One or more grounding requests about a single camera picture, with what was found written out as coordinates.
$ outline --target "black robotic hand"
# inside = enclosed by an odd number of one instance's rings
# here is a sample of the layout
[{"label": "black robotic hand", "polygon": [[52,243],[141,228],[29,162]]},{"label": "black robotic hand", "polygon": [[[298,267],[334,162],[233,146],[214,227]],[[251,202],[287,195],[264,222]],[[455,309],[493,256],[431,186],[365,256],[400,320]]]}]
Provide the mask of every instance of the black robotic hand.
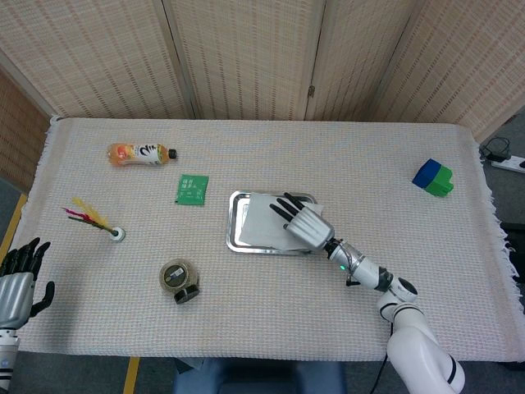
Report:
[{"label": "black robotic hand", "polygon": [[34,284],[39,275],[43,255],[51,245],[35,238],[20,249],[11,250],[0,267],[0,330],[18,330],[53,301],[55,283],[48,282],[43,299],[33,305]]}]

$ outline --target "bottle label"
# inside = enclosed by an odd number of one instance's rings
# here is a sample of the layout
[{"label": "bottle label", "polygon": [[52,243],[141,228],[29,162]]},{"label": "bottle label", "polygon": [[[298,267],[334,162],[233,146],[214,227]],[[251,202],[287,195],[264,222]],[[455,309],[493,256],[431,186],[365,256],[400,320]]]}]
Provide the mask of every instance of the bottle label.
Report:
[{"label": "bottle label", "polygon": [[161,151],[157,144],[122,144],[117,148],[120,164],[142,163],[161,165]]}]

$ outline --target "metal tray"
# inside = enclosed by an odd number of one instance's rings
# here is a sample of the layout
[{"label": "metal tray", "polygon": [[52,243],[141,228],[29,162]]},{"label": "metal tray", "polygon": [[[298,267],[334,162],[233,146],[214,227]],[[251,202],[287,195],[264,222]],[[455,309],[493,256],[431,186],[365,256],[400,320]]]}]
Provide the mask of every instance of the metal tray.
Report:
[{"label": "metal tray", "polygon": [[[239,240],[240,230],[246,219],[246,213],[248,212],[249,198],[252,193],[258,193],[261,195],[273,195],[275,197],[285,198],[283,194],[279,193],[262,193],[258,191],[236,191],[230,196],[230,211],[228,213],[228,234],[226,235],[226,244],[234,252],[240,253],[258,253],[258,254],[308,254],[310,250],[279,250],[269,248],[267,246],[250,245]],[[291,193],[296,196],[300,201],[307,203],[316,204],[317,201],[312,195],[305,193]]]}]

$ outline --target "robotic hand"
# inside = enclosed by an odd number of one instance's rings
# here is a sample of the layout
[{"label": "robotic hand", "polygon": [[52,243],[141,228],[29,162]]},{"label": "robotic hand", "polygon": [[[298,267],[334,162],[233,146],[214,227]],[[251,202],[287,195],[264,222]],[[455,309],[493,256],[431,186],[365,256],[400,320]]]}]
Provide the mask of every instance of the robotic hand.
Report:
[{"label": "robotic hand", "polygon": [[288,224],[284,227],[310,250],[325,250],[328,258],[349,272],[347,285],[361,284],[381,291],[377,302],[379,314],[394,325],[386,352],[411,394],[460,393],[465,383],[461,365],[441,349],[428,327],[423,312],[413,304],[418,292],[402,277],[379,267],[343,240],[337,240],[334,227],[305,207],[293,195],[285,193],[277,202],[285,209],[270,205]]},{"label": "robotic hand", "polygon": [[46,309],[55,295],[55,283],[48,282],[45,296],[33,305],[34,284],[43,255],[51,245],[46,242],[35,252],[39,242],[35,238],[19,250],[12,250],[0,266],[0,394],[7,393],[20,345],[16,330]]}]

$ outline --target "floor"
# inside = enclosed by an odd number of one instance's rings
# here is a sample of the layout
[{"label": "floor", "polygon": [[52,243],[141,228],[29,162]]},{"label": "floor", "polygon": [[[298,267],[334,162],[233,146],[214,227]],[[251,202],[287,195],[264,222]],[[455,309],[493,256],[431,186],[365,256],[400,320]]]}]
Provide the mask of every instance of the floor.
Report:
[{"label": "floor", "polygon": [[[525,112],[498,131],[510,140],[514,155],[525,157]],[[485,164],[486,181],[493,191],[496,214],[502,221],[525,223],[525,175]],[[0,179],[0,240],[7,229],[19,193]],[[47,355],[21,352],[11,382],[11,394],[27,393],[118,393],[122,392],[129,359],[126,357]],[[347,363],[350,393],[368,393],[381,363]],[[462,363],[467,376],[463,393],[525,392],[525,370],[510,370],[502,364]],[[169,393],[175,361],[141,358],[135,392]],[[400,378],[387,364],[376,394],[407,393]]]}]

